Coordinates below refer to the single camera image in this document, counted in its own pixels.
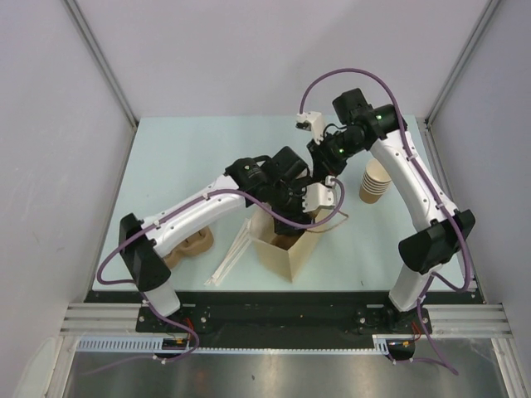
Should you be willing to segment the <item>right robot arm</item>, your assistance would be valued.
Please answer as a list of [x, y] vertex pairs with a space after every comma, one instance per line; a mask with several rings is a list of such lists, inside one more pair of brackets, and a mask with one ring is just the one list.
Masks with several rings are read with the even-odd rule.
[[325, 133], [321, 113], [301, 109], [297, 114], [298, 128], [313, 134], [308, 150], [314, 177], [318, 181], [336, 177], [349, 158], [363, 150], [370, 152], [397, 188], [416, 231], [398, 244], [403, 266], [389, 291], [389, 307], [382, 312], [389, 331], [403, 332], [412, 324], [411, 310], [421, 302], [439, 270], [456, 253], [465, 251], [475, 217], [444, 197], [414, 149], [394, 102], [375, 108], [361, 90], [354, 89], [337, 97], [333, 107], [343, 128], [332, 134]]

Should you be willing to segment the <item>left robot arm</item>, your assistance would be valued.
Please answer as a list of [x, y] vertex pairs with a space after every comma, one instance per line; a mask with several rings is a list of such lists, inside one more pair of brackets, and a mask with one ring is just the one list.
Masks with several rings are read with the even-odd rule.
[[303, 211], [304, 189], [311, 182], [307, 163], [291, 148], [275, 156], [240, 158], [198, 194], [156, 216], [124, 216], [119, 223], [120, 256], [134, 284], [155, 308], [154, 321], [171, 332], [182, 325], [183, 311], [164, 262], [179, 244], [234, 211], [266, 203], [276, 214], [277, 235], [300, 236], [312, 223]]

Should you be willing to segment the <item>kraft paper takeout bag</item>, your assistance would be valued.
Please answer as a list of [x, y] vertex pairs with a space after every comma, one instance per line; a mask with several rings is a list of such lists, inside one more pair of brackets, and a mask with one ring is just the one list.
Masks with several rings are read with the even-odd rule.
[[271, 244], [277, 235], [274, 232], [274, 218], [265, 211], [258, 209], [250, 221], [250, 238], [260, 263], [270, 272], [293, 282], [297, 274], [304, 268], [313, 254], [321, 235], [343, 224], [349, 215], [340, 211], [339, 221], [333, 225], [324, 225], [304, 230], [300, 239], [289, 250], [282, 250]]

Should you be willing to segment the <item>brown pulp cup carrier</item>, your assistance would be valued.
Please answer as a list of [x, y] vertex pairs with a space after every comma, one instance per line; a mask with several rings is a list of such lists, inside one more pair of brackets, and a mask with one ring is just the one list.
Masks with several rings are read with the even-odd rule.
[[163, 257], [163, 261], [169, 269], [173, 269], [183, 259], [196, 257], [207, 252], [212, 248], [213, 243], [214, 238], [211, 229], [206, 226], [175, 246]]

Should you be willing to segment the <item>single brown pulp carrier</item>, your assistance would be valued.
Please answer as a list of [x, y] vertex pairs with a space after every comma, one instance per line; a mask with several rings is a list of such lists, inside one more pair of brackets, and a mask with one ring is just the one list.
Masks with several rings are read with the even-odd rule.
[[271, 244], [282, 250], [289, 250], [300, 239], [300, 235], [276, 235]]

